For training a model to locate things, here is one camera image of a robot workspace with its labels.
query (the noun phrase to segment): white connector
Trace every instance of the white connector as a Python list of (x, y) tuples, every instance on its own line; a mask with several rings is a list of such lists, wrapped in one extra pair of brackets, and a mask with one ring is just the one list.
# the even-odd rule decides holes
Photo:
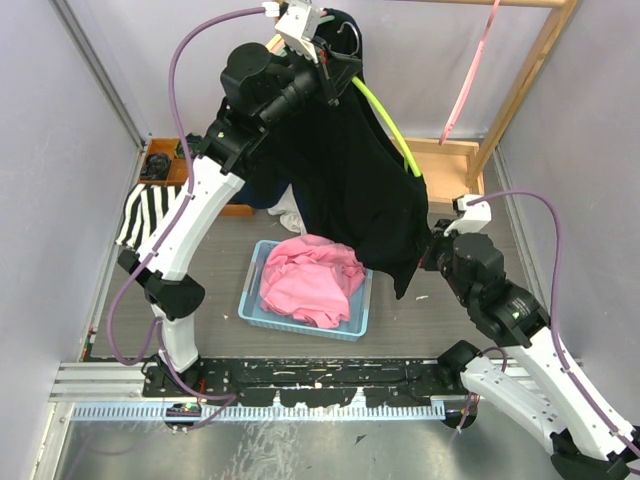
[(280, 4), (278, 2), (262, 2), (264, 14), (268, 18), (278, 18), (280, 16)]

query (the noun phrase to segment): pink cloth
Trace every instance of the pink cloth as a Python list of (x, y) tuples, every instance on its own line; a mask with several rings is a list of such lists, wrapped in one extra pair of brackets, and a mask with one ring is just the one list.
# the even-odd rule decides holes
[(364, 280), (352, 248), (316, 235), (285, 240), (262, 273), (261, 307), (308, 325), (336, 328), (349, 320), (349, 298)]

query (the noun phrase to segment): blue plastic bin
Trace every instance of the blue plastic bin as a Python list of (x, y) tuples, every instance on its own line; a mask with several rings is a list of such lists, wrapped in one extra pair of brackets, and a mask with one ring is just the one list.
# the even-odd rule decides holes
[(349, 301), (351, 319), (348, 322), (340, 322), (338, 328), (329, 330), (308, 327), (289, 315), (265, 312), (260, 308), (262, 303), (262, 297), (260, 296), (262, 270), (271, 250), (278, 243), (270, 240), (261, 240), (256, 245), (253, 257), (251, 257), (249, 273), (247, 273), (247, 279), (244, 282), (238, 315), (255, 327), (273, 328), (274, 330), (304, 333), (306, 335), (335, 338), (336, 340), (347, 340), (349, 342), (355, 342), (362, 337), (367, 331), (367, 323), (369, 321), (369, 300), (371, 299), (371, 281), (373, 279), (373, 271), (371, 270), (367, 270), (364, 282), (351, 296)]

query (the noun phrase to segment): black and white striped fabric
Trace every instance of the black and white striped fabric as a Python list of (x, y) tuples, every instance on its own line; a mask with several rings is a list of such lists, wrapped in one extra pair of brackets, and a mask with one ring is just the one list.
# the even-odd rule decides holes
[(182, 189), (138, 184), (127, 196), (116, 244), (137, 250), (155, 231)]

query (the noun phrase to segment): white wall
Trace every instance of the white wall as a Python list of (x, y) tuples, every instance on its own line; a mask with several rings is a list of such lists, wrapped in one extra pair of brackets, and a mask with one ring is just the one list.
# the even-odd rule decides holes
[[(636, 424), (640, 395), (640, 2), (584, 1), (502, 141), (515, 187), (548, 195), (566, 233), (566, 343)], [(553, 225), (521, 201), (549, 291)]]
[(136, 147), (48, 2), (5, 2), (0, 31), (0, 464), (19, 480), (81, 347)]
[[(258, 0), (71, 0), (132, 115), (154, 135), (173, 136), (167, 69), (182, 37), (204, 20)], [(333, 0), (363, 30), (365, 75), (400, 128), (439, 136), (486, 25), (489, 6), (383, 0)], [(486, 132), (548, 11), (500, 7), (476, 84), (453, 136)], [(264, 17), (213, 27), (187, 48), (178, 69), (178, 99), (188, 129), (203, 132), (222, 97), (220, 71), (231, 50), (266, 42)]]

